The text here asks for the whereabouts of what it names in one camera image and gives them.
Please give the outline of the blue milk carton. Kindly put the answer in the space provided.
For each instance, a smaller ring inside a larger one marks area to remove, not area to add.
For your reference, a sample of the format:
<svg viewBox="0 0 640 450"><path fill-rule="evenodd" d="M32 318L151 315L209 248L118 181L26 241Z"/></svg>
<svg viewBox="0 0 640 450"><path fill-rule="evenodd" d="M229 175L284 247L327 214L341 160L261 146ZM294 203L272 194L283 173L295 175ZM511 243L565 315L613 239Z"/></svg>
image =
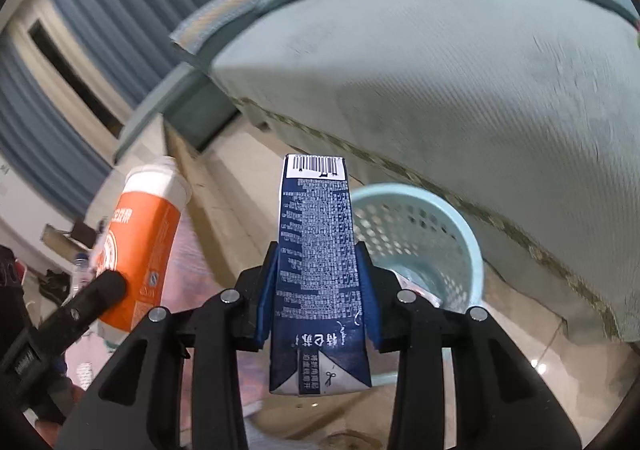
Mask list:
<svg viewBox="0 0 640 450"><path fill-rule="evenodd" d="M371 385L344 159L283 163L270 390L330 396Z"/></svg>

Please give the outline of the pink floral tablecloth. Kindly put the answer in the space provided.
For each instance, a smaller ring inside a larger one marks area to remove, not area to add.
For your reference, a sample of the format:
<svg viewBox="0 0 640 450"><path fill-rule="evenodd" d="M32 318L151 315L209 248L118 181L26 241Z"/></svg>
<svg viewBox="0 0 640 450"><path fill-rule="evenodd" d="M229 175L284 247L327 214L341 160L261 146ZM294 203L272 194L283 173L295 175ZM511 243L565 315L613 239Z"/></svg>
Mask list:
<svg viewBox="0 0 640 450"><path fill-rule="evenodd" d="M245 267L243 242L253 246L231 210L184 213L172 244L160 304L172 312L193 309L232 286ZM86 335L67 350L66 375L74 385L86 389L110 357L98 334Z"/></svg>

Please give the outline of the clear plastic water bottle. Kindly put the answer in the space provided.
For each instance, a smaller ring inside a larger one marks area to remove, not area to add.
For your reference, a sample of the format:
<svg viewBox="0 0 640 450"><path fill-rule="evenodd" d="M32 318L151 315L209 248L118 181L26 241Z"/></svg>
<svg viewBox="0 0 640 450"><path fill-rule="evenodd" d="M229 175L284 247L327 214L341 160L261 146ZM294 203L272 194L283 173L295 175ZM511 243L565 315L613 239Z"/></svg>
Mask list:
<svg viewBox="0 0 640 450"><path fill-rule="evenodd" d="M67 296L67 301L74 298L92 279L93 271L89 255L78 253L74 258L74 270L70 277L70 294Z"/></svg>

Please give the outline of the light blue trash basket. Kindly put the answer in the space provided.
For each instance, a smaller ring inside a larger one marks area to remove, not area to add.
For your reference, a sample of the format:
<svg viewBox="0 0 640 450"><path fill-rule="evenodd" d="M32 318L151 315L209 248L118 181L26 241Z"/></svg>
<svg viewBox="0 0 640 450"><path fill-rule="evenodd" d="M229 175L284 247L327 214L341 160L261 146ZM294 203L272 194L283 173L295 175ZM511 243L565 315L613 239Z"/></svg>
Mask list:
<svg viewBox="0 0 640 450"><path fill-rule="evenodd" d="M465 313L483 303L484 262L465 219L441 197L402 183L350 193L355 239L375 266L442 309Z"/></svg>

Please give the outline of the orange white paper cup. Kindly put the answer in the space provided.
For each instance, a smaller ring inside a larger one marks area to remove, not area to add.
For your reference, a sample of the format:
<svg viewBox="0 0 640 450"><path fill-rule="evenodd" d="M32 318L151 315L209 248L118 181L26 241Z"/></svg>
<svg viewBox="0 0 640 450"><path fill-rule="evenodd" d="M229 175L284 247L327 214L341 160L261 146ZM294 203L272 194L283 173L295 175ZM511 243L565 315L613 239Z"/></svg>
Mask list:
<svg viewBox="0 0 640 450"><path fill-rule="evenodd" d="M118 345L162 300L165 275L191 187L176 161L163 156L128 173L108 223L96 272L119 272L124 299L98 321L98 333Z"/></svg>

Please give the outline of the teal sofa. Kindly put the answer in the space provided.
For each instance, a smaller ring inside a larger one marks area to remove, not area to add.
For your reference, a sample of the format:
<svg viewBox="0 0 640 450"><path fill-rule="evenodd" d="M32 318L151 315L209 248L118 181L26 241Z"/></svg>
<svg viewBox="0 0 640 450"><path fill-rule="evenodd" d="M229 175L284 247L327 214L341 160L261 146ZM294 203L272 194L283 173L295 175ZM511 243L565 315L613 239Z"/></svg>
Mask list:
<svg viewBox="0 0 640 450"><path fill-rule="evenodd" d="M631 0L212 0L171 46L297 150L450 202L577 343L639 338Z"/></svg>

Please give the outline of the blue curtain left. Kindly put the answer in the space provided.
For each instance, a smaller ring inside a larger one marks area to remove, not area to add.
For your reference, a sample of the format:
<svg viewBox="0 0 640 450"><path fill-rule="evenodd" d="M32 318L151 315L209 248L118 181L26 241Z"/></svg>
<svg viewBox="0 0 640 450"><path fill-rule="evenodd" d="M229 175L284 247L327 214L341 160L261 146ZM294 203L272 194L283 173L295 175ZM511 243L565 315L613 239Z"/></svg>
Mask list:
<svg viewBox="0 0 640 450"><path fill-rule="evenodd" d="M66 121L1 37L1 154L61 214L84 217L111 166Z"/></svg>

